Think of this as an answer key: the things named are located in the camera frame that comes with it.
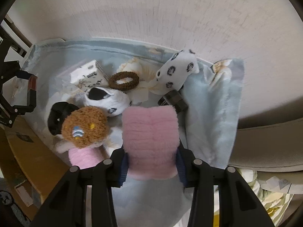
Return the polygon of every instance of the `white sock with black spots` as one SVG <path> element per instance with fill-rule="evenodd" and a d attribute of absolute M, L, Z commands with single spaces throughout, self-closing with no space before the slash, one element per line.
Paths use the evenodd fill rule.
<path fill-rule="evenodd" d="M 199 71 L 195 53 L 192 50 L 181 50 L 156 72 L 156 78 L 169 92 L 172 89 L 180 90 L 187 77 Z"/>

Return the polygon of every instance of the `light blue blanket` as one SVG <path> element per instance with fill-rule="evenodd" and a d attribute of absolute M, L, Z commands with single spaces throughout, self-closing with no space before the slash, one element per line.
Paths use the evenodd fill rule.
<path fill-rule="evenodd" d="M 97 60 L 111 76 L 133 57 L 165 63 L 175 51 L 127 40 L 49 41 L 34 45 L 23 69 L 38 76 L 37 107 L 26 114 L 26 120 L 50 148 L 53 137 L 46 119 L 51 104 L 61 101 L 56 96 L 62 85 L 58 76 L 80 61 Z M 181 140 L 197 158 L 211 166 L 227 166 L 237 129 L 243 61 L 234 59 L 228 66 L 211 69 L 211 63 L 198 59 L 200 73 L 190 75 L 182 89 L 189 105 L 180 117 Z M 17 81 L 12 104 L 24 104 L 25 81 Z M 149 93 L 148 103 L 156 106 L 161 96 Z M 123 187 L 113 189 L 113 199 L 119 226 L 170 227 L 175 225 L 191 206 L 191 196 L 183 192 L 178 176 L 163 181 L 136 181 L 127 178 Z"/>

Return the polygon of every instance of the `hair scrunchie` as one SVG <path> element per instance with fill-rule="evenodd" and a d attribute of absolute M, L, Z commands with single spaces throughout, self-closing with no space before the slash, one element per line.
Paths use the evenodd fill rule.
<path fill-rule="evenodd" d="M 132 81 L 122 84 L 116 83 L 117 80 L 121 80 L 124 78 L 132 78 Z M 113 76 L 111 76 L 109 79 L 109 87 L 120 91 L 134 89 L 138 84 L 139 84 L 139 76 L 134 72 L 118 72 Z"/>

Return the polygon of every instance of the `pink fuzzy sock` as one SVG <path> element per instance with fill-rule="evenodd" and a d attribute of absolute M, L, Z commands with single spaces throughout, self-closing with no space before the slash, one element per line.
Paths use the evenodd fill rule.
<path fill-rule="evenodd" d="M 80 169 L 94 167 L 104 160 L 99 148 L 71 148 L 69 150 L 69 160 L 73 166 Z"/>
<path fill-rule="evenodd" d="M 128 175 L 138 180 L 177 175 L 178 119 L 172 106 L 129 107 L 122 114 Z"/>

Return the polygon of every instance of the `white sock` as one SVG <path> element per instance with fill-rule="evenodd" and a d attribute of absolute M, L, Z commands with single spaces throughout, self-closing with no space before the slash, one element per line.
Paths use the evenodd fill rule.
<path fill-rule="evenodd" d="M 95 87 L 85 93 L 84 97 L 85 106 L 99 107 L 107 117 L 119 115 L 131 105 L 128 95 L 117 89 Z"/>
<path fill-rule="evenodd" d="M 181 50 L 156 72 L 158 82 L 167 88 L 167 92 L 172 89 L 180 90 L 190 74 L 199 73 L 199 65 L 194 54 L 191 50 Z"/>

